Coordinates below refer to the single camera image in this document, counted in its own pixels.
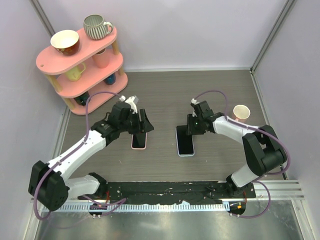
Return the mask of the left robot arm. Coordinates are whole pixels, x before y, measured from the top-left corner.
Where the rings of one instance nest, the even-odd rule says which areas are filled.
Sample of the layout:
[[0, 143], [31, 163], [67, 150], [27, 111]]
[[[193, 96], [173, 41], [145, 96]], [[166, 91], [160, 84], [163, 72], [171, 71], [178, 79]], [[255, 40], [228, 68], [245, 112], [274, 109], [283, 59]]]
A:
[[67, 199], [82, 195], [102, 199], [107, 192], [107, 181], [97, 173], [71, 178], [71, 175], [91, 156], [120, 137], [148, 133], [154, 130], [145, 109], [136, 112], [126, 102], [118, 102], [106, 117], [89, 128], [75, 145], [47, 163], [38, 161], [31, 170], [28, 192], [34, 203], [43, 204], [49, 211], [58, 210]]

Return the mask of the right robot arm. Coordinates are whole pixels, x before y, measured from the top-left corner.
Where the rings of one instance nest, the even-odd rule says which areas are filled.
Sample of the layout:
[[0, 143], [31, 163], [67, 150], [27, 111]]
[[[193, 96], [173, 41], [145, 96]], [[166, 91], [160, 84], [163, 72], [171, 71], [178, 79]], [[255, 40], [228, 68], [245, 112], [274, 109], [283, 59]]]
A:
[[286, 150], [271, 126], [240, 123], [221, 112], [214, 113], [206, 101], [193, 98], [190, 105], [193, 113], [187, 115], [187, 135], [211, 132], [243, 146], [246, 164], [226, 178], [225, 190], [230, 197], [240, 196], [249, 183], [287, 162]]

